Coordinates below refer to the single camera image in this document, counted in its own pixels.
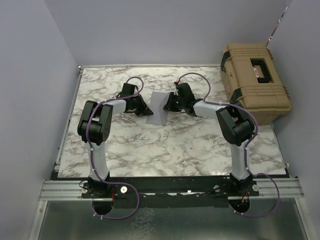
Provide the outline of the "grey envelope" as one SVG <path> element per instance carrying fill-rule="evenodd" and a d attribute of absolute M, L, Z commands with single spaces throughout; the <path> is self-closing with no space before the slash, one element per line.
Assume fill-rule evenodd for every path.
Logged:
<path fill-rule="evenodd" d="M 155 126 L 166 126 L 168 119 L 168 111 L 164 110 L 164 106 L 168 102 L 169 93 L 153 91 L 151 94 L 149 108 L 153 115 L 146 118 L 146 124 Z"/>

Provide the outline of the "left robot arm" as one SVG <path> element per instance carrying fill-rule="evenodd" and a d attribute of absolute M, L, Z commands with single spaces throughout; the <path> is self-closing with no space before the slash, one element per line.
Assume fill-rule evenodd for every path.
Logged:
<path fill-rule="evenodd" d="M 88 100 L 85 102 L 77 126 L 77 134 L 86 143 L 90 173 L 87 184 L 83 187 L 88 194 L 97 194 L 103 198 L 113 193 L 110 171 L 106 162 L 106 141 L 110 135 L 112 117 L 116 114 L 135 114 L 137 117 L 152 116 L 153 111 L 147 106 L 137 85 L 125 82 L 115 98 L 101 103 Z"/>

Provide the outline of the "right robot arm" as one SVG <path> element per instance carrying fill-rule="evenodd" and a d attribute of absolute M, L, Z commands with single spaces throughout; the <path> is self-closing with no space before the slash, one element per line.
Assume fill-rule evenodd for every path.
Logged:
<path fill-rule="evenodd" d="M 212 103 L 196 99 L 188 83 L 175 82 L 176 92 L 170 92 L 163 109 L 169 112 L 184 111 L 193 117 L 216 119 L 222 136 L 230 144 L 230 191 L 240 196 L 253 181 L 248 164 L 248 145 L 254 136 L 255 122 L 240 102 Z"/>

